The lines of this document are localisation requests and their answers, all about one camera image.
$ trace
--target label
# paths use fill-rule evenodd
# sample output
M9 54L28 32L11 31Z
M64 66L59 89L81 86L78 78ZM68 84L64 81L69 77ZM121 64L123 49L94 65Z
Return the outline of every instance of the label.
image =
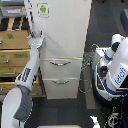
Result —
M1 55L1 58L6 58L6 56L5 55Z
M9 14L20 14L20 9L14 9L14 10L7 10Z
M28 58L27 54L13 54L14 58Z
M11 33L7 34L7 36L8 36L9 39L13 39L14 38Z
M115 75L113 77L113 81L118 88L123 83L127 74L128 74L128 71L122 65L120 65L119 68L117 69L117 72L115 73Z
M13 68L9 68L9 69L13 69Z

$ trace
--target black cable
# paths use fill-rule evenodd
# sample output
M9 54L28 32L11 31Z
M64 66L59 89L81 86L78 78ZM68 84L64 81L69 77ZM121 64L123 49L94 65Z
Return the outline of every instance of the black cable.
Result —
M104 4L106 0L97 0L100 4Z

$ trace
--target filing cabinet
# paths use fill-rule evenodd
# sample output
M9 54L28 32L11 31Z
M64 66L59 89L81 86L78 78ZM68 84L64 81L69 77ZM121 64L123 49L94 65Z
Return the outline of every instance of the filing cabinet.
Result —
M77 98L92 0L32 0L31 9L24 2L30 27L31 11L36 34L45 35L40 68L47 99Z

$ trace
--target sticker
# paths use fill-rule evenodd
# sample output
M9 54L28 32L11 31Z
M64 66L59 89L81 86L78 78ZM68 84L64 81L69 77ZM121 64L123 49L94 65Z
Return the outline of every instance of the sticker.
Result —
M28 8L31 9L32 8L32 3L30 0L28 0L28 4L27 4Z
M49 5L47 3L37 4L39 17L49 17Z
M9 38L9 39L13 39L13 38L14 38L11 33L10 33L10 34L7 34L7 35L8 35L8 38Z
M13 54L14 58L28 58L27 54Z
M5 55L1 55L1 58L6 58L6 56Z

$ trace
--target white drawer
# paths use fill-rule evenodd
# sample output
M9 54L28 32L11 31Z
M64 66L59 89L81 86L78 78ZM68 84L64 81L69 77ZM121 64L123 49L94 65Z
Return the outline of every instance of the white drawer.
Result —
M40 61L40 69L44 78L80 77L81 59Z
M44 79L47 99L77 98L79 79Z
M56 41L46 36L43 49L41 50L41 59L83 57L86 35L82 36L73 37L72 35L69 39L58 37L59 39L57 38Z

